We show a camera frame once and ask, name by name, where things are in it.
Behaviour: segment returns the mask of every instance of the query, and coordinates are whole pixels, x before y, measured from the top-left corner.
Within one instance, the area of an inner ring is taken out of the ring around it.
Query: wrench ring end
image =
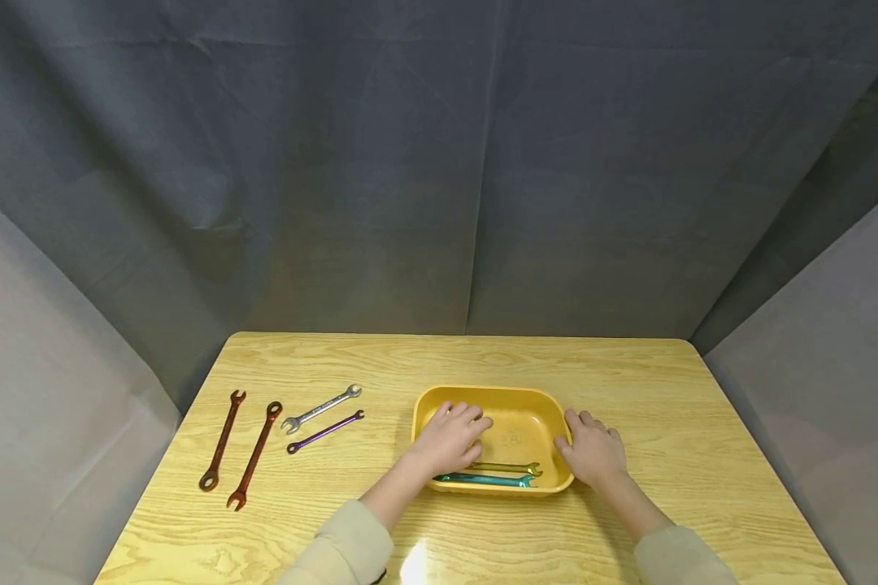
[[[207,470],[205,474],[202,476],[202,479],[198,480],[198,487],[203,492],[211,492],[212,489],[218,487],[218,472],[217,470]]]

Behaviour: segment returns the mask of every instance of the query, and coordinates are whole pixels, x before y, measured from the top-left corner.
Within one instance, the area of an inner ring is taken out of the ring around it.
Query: left hand
[[[445,401],[423,427],[407,455],[425,469],[429,478],[459,472],[481,455],[478,437],[493,424],[494,420],[485,417],[480,406]]]

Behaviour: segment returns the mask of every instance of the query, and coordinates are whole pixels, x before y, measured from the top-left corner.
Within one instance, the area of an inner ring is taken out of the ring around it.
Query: open-end wrench
[[[211,466],[198,480],[198,486],[203,492],[211,492],[212,489],[218,487],[218,466],[221,464],[221,457],[224,455],[224,446],[228,444],[228,436],[231,435],[231,426],[234,426],[234,418],[237,415],[237,407],[241,406],[241,402],[247,398],[247,392],[241,393],[241,390],[231,392],[231,408],[228,409],[228,418],[224,420],[224,429],[221,430],[221,438],[218,439],[218,445],[215,448],[215,456],[211,458]]]
[[[254,476],[254,470],[258,468],[260,453],[263,451],[263,445],[267,443],[269,430],[273,428],[273,423],[280,412],[283,412],[283,405],[281,405],[280,402],[273,401],[271,404],[267,405],[267,421],[264,423],[263,430],[260,432],[258,443],[254,445],[253,453],[250,454],[250,461],[247,462],[247,468],[244,470],[241,484],[238,485],[234,493],[228,497],[228,507],[231,507],[232,501],[237,501],[237,507],[234,509],[235,512],[242,509],[242,507],[247,504],[247,486],[250,485],[250,478],[253,478]]]
[[[460,481],[463,483],[481,483],[489,486],[508,486],[511,488],[533,488],[530,482],[533,480],[532,475],[525,475],[523,478],[499,478],[496,475],[476,475],[476,474],[442,474],[435,476],[436,481]]]
[[[305,438],[302,441],[298,441],[296,443],[287,444],[286,445],[286,452],[289,453],[290,455],[293,455],[299,449],[304,448],[305,445],[308,445],[312,441],[315,441],[315,439],[320,439],[320,438],[328,435],[329,432],[338,431],[339,429],[341,429],[341,427],[343,427],[347,424],[354,423],[355,420],[360,420],[361,418],[364,418],[364,411],[363,410],[360,410],[357,413],[352,414],[350,417],[348,417],[346,419],[339,420],[338,422],[336,422],[332,426],[328,427],[328,429],[323,429],[322,431],[318,431],[315,433],[315,435],[313,435],[311,437]]]
[[[540,475],[543,475],[541,470],[537,469],[539,467],[539,463],[534,461],[533,463],[527,463],[525,466],[520,466],[517,463],[483,463],[481,461],[477,463],[472,463],[468,469],[471,470],[502,470],[502,472],[507,472],[511,474],[530,474],[533,478],[539,478]]]
[[[292,435],[294,432],[299,430],[299,425],[302,425],[310,418],[315,417],[317,414],[322,414],[324,411],[327,411],[334,405],[340,405],[341,402],[346,401],[349,398],[354,398],[355,396],[360,395],[361,387],[359,387],[356,383],[353,383],[344,392],[342,392],[338,396],[335,396],[335,398],[333,398],[332,400],[324,402],[324,404],[322,405],[316,406],[314,409],[311,409],[307,413],[299,414],[298,417],[287,418],[283,421],[283,424],[280,425],[280,429],[283,429],[283,427],[289,425],[289,430],[286,431],[286,435]]]

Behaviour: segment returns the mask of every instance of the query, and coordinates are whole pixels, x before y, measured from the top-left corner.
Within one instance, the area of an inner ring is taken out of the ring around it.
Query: sleeve
[[[634,556],[647,585],[739,585],[709,544],[683,526],[650,532]]]
[[[393,541],[367,506],[349,500],[322,525],[315,540],[277,585],[370,585],[383,573]]]

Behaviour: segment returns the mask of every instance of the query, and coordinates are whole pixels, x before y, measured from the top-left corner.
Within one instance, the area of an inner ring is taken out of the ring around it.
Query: wooden table
[[[367,418],[297,455],[269,436],[249,501],[237,486],[269,401],[280,420],[357,382],[364,394],[296,435]],[[435,384],[540,388],[622,431],[632,475],[745,585],[844,583],[693,347],[681,340],[238,333],[219,355],[98,583],[274,583],[341,503],[409,444]],[[228,395],[247,391],[214,492],[198,489]],[[639,583],[632,543],[580,482],[542,499],[425,489],[393,533],[384,583]]]

